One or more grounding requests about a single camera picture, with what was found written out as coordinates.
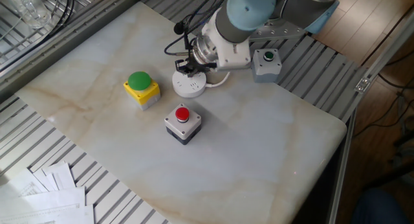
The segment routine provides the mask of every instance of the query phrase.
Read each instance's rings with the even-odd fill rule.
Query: metal bracket
[[[268,20],[250,36],[250,42],[300,38],[305,30],[282,19]]]
[[[363,77],[358,82],[354,90],[360,94],[364,94],[367,88],[369,87],[369,85],[371,84],[371,82],[372,82],[371,79],[367,77]]]

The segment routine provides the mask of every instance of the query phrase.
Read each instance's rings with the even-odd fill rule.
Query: marble table
[[[276,84],[255,84],[248,70],[200,97],[177,96],[177,57],[163,53],[173,26],[138,3],[17,95],[174,224],[289,223],[345,124]],[[145,111],[122,85],[135,71],[160,85]],[[180,103],[203,119],[186,146],[164,125]]]

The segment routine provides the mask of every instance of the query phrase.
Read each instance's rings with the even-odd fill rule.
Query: green button
[[[143,91],[147,89],[150,84],[151,78],[149,77],[148,73],[142,71],[135,72],[128,78],[128,85],[135,91]]]
[[[266,61],[271,62],[274,58],[274,54],[273,52],[265,52],[265,55],[263,57]]]

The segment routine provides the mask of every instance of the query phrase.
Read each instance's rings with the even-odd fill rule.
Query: white paper
[[[50,183],[52,183],[52,179],[56,182],[58,190],[76,188],[71,170],[69,169],[69,165],[67,163],[55,164],[42,170]]]
[[[94,224],[93,206],[87,207],[61,207],[48,211],[40,211],[26,216],[12,216],[0,218],[1,223],[7,224]]]
[[[36,179],[38,179],[38,181],[43,184],[43,186],[49,191],[49,192],[53,192],[53,191],[58,191],[58,186],[56,185],[56,183],[54,184],[54,186],[49,182],[49,180],[47,179],[46,175],[43,173],[43,170],[37,170],[36,172],[33,173],[34,177],[36,177]]]
[[[0,201],[0,217],[27,214],[68,205],[85,206],[85,187]]]
[[[54,180],[53,174],[46,175],[46,179],[49,182],[49,184],[53,187],[53,190],[59,191],[58,185],[56,184],[56,181]]]
[[[0,187],[0,200],[48,192],[28,169],[22,170],[7,184]]]

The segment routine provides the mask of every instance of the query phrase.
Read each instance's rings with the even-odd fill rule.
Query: white round power strip
[[[174,91],[184,98],[195,98],[206,89],[207,77],[204,73],[195,74],[189,78],[187,75],[175,71],[173,74]]]

